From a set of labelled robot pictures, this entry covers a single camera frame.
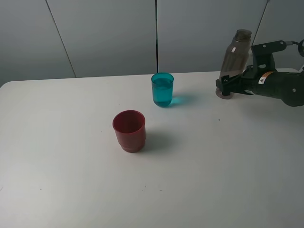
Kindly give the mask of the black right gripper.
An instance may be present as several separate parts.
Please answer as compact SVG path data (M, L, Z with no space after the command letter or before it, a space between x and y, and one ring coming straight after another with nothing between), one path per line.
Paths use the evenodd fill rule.
M275 70L245 70L242 74L216 80L222 95L244 93L282 100L288 106L304 105L304 73Z

